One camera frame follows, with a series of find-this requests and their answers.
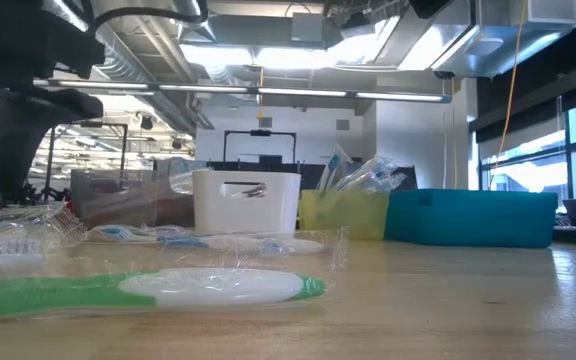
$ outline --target green toothbrush handle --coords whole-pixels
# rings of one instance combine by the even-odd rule
[[[154,306],[154,297],[128,294],[118,288],[121,281],[148,273],[0,280],[0,316],[28,315],[80,307]]]

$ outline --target teal plastic bin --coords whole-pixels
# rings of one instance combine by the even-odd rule
[[[391,193],[385,237],[439,246],[545,248],[557,194],[468,190]]]

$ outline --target toothbrush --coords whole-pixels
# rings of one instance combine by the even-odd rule
[[[242,235],[187,235],[180,232],[175,233],[173,230],[164,228],[163,231],[157,231],[157,233],[165,235],[154,236],[126,226],[104,225],[94,228],[91,233],[101,232],[102,237],[116,239],[119,242],[161,242],[167,245],[194,246],[216,250],[236,249],[239,251],[280,254],[315,254],[324,250],[323,244],[310,240],[292,238],[260,239]]]
[[[75,278],[0,280],[0,316],[81,308],[160,308],[258,305],[322,295],[324,282],[292,273],[179,268]]]
[[[239,235],[160,236],[157,241],[173,246],[195,246],[216,250],[239,250],[267,254],[316,254],[324,245],[301,239],[258,239]]]
[[[43,264],[44,251],[37,239],[0,238],[0,278],[7,274],[23,274]]]

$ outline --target white plastic bin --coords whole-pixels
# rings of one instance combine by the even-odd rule
[[[294,232],[301,175],[195,171],[195,228],[199,232]],[[263,196],[242,191],[264,187]]]

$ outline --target yellow plastic bin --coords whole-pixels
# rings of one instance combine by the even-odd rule
[[[304,190],[299,199],[302,230],[350,227],[352,240],[383,240],[388,193]]]

